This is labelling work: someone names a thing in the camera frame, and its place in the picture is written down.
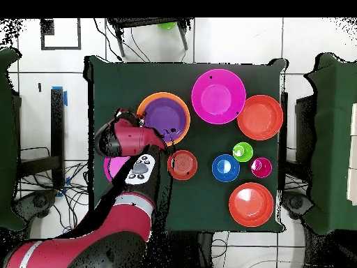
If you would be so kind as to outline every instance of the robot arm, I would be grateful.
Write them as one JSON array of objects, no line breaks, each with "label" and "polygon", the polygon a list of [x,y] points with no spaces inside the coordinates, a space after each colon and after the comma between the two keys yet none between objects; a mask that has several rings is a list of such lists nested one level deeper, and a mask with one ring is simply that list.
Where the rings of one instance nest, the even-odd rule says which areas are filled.
[{"label": "robot arm", "polygon": [[[95,136],[100,155],[132,156],[101,197],[97,207],[108,204],[109,213],[98,226],[80,237],[77,231],[77,238],[24,242],[3,268],[139,268],[160,180],[169,174],[167,146],[157,131],[142,126],[143,120],[120,109]],[[77,228],[84,229],[91,218],[87,215]]]}]

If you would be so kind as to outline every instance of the pink bowl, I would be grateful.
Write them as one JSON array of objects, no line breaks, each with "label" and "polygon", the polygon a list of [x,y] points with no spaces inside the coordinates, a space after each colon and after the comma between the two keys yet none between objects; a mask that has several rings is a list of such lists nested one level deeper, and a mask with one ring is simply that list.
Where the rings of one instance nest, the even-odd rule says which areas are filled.
[{"label": "pink bowl", "polygon": [[242,80],[225,69],[205,72],[197,79],[191,93],[193,109],[210,124],[226,124],[237,118],[245,98]]},{"label": "pink bowl", "polygon": [[250,169],[252,170],[254,176],[258,178],[265,178],[271,173],[273,167],[267,158],[259,157],[251,162]]},{"label": "pink bowl", "polygon": [[129,156],[104,159],[104,173],[109,181],[113,180],[115,175],[128,159]]}]

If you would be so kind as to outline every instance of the red plate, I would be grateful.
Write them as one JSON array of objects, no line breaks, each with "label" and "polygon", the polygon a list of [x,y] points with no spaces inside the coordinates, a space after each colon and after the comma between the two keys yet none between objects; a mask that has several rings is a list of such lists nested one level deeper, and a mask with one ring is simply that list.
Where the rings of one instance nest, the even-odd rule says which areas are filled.
[{"label": "red plate", "polygon": [[169,157],[167,168],[173,178],[181,181],[189,180],[197,171],[197,159],[191,152],[179,150]]},{"label": "red plate", "polygon": [[237,187],[229,198],[229,212],[233,219],[245,227],[257,227],[271,217],[274,199],[264,186],[245,183]]},{"label": "red plate", "polygon": [[237,120],[242,133],[253,140],[267,140],[282,127],[282,108],[270,96],[252,96],[245,101]]}]

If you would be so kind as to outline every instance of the blue bowl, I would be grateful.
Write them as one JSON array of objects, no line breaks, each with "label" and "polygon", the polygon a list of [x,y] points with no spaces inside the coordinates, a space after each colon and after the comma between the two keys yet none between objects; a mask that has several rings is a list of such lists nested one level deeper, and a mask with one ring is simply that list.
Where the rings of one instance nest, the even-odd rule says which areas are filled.
[{"label": "blue bowl", "polygon": [[239,162],[232,155],[219,155],[212,163],[212,173],[218,181],[231,182],[239,175]]}]

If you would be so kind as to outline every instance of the green object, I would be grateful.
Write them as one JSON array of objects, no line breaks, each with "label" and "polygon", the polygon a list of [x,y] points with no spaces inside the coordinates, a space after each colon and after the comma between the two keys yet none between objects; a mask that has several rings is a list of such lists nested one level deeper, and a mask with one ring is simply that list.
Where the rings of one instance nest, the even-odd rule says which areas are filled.
[{"label": "green object", "polygon": [[317,95],[314,119],[317,142],[311,160],[311,198],[315,206],[305,222],[318,235],[336,229],[357,230],[357,207],[347,200],[352,105],[357,103],[357,63],[332,54],[320,56],[310,73]]},{"label": "green object", "polygon": [[[208,124],[199,118],[192,108],[191,91],[200,75],[214,68],[223,68],[237,74],[243,81],[247,98],[266,94],[280,99],[279,79],[286,66],[284,59],[276,59],[271,65],[235,64],[137,64],[106,63],[92,56],[86,59],[86,77],[94,87],[94,133],[113,118],[118,107],[137,110],[147,96],[167,91],[180,97],[190,111],[190,129],[176,145],[177,150],[188,150],[197,159],[198,169],[187,181],[174,180],[166,229],[178,231],[261,231],[280,232],[283,227],[275,220],[274,213],[265,224],[256,228],[239,225],[229,213],[229,196],[245,182],[257,182],[267,187],[274,200],[278,182],[278,136],[266,141],[255,141],[255,154],[267,157],[273,164],[272,173],[265,179],[255,177],[249,165],[241,165],[236,180],[222,183],[212,175],[212,162],[220,154],[231,154],[237,142],[249,142],[239,129],[237,121],[228,124]],[[104,159],[94,151],[94,205],[108,186],[103,170]]]},{"label": "green object", "polygon": [[240,142],[233,148],[233,157],[240,163],[246,163],[253,157],[253,148],[247,142]]},{"label": "green object", "polygon": [[163,29],[171,29],[174,27],[175,24],[176,22],[166,22],[164,24],[158,24],[158,26]]},{"label": "green object", "polygon": [[15,113],[8,67],[19,59],[18,53],[10,48],[0,50],[0,228],[21,230],[24,221],[11,209],[17,187],[17,145]]}]

